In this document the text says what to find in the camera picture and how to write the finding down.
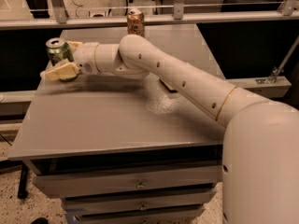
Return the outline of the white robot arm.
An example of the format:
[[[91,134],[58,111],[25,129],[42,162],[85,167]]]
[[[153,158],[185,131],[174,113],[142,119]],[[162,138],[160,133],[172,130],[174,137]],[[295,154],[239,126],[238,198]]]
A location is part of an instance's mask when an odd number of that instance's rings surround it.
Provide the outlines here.
[[[140,35],[117,44],[69,42],[72,60],[42,72],[68,80],[97,73],[154,74],[224,127],[223,224],[299,224],[299,111],[185,63]]]

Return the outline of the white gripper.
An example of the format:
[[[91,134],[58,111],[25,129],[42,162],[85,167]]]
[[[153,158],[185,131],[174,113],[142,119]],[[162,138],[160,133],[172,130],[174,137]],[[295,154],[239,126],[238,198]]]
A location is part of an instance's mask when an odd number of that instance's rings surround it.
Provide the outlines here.
[[[54,66],[40,73],[44,80],[72,80],[76,78],[80,72],[84,75],[97,75],[98,69],[95,62],[95,52],[99,44],[97,42],[83,43],[79,41],[67,41],[70,49],[75,51],[75,62],[68,59],[59,61]]]

